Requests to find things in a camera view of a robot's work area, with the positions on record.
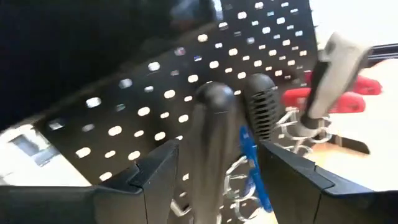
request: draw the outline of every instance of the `blue tool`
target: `blue tool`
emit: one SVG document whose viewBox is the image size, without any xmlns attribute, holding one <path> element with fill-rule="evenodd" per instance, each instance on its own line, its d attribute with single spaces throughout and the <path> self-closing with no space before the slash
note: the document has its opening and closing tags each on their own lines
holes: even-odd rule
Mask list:
<svg viewBox="0 0 398 224">
<path fill-rule="evenodd" d="M 268 193 L 264 188 L 264 184 L 262 183 L 262 179 L 260 176 L 259 163 L 257 160 L 257 146 L 254 143 L 253 138 L 250 136 L 247 127 L 241 126 L 239 130 L 239 140 L 241 143 L 241 150 L 243 154 L 247 157 L 249 165 L 251 167 L 249 171 L 249 178 L 246 181 L 246 190 L 250 189 L 250 187 L 254 184 L 256 186 L 256 191 L 261 206 L 266 212 L 272 212 L 272 206 L 268 198 Z"/>
</svg>

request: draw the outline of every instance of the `black tool handle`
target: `black tool handle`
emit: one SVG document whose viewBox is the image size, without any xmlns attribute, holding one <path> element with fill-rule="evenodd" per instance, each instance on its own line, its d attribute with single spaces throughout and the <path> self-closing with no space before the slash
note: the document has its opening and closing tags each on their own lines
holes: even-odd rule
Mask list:
<svg viewBox="0 0 398 224">
<path fill-rule="evenodd" d="M 370 46 L 333 33 L 313 70 L 311 92 L 297 124 L 298 135 L 312 137 L 318 133 L 319 120 L 355 82 L 369 52 Z"/>
<path fill-rule="evenodd" d="M 232 89 L 221 83 L 199 88 L 189 136 L 192 150 L 192 212 L 194 224 L 216 224 L 234 140 L 238 136 L 237 104 Z"/>
</svg>

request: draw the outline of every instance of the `handle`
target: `handle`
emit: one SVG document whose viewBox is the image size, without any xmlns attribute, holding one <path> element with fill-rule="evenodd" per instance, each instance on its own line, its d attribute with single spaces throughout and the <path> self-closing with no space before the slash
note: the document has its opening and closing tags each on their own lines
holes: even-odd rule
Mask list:
<svg viewBox="0 0 398 224">
<path fill-rule="evenodd" d="M 382 86 L 379 81 L 361 75 L 358 76 L 353 88 L 353 92 L 362 95 L 380 95 L 381 91 Z"/>
<path fill-rule="evenodd" d="M 336 32 L 332 34 L 313 70 L 311 92 L 296 125 L 299 136 L 317 135 L 319 121 L 355 82 L 369 51 L 368 45 L 353 42 Z"/>
<path fill-rule="evenodd" d="M 282 95 L 282 102 L 286 107 L 293 106 L 302 110 L 310 91 L 310 88 L 287 90 Z M 328 113 L 361 113 L 365 110 L 365 107 L 366 103 L 362 95 L 346 92 L 337 99 Z"/>
<path fill-rule="evenodd" d="M 238 133 L 237 104 L 232 89 L 221 83 L 199 88 L 188 140 L 192 150 L 192 212 L 194 224 L 215 224 L 223 204 L 225 173 Z"/>
</svg>

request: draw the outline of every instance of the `red tool handle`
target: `red tool handle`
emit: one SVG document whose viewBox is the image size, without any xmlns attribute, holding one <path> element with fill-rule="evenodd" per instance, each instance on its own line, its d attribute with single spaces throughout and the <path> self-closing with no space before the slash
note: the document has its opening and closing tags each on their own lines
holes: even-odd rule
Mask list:
<svg viewBox="0 0 398 224">
<path fill-rule="evenodd" d="M 310 85 L 312 80 L 312 72 L 305 72 L 304 79 L 305 82 Z M 381 89 L 382 86 L 377 80 L 358 75 L 352 91 L 361 95 L 380 95 Z"/>
<path fill-rule="evenodd" d="M 293 106 L 302 110 L 310 91 L 311 88 L 287 90 L 282 96 L 282 102 L 286 107 Z M 365 110 L 365 107 L 365 101 L 360 94 L 346 92 L 337 99 L 329 113 L 360 113 Z"/>
</svg>

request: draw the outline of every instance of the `screwdriver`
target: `screwdriver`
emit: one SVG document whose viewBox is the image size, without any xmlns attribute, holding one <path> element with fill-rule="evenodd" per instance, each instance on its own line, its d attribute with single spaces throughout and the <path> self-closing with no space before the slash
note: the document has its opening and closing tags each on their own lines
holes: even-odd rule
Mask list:
<svg viewBox="0 0 398 224">
<path fill-rule="evenodd" d="M 370 46 L 334 32 L 319 55 L 303 115 L 295 125 L 299 136 L 314 137 L 337 99 L 348 90 L 366 64 Z"/>
</svg>

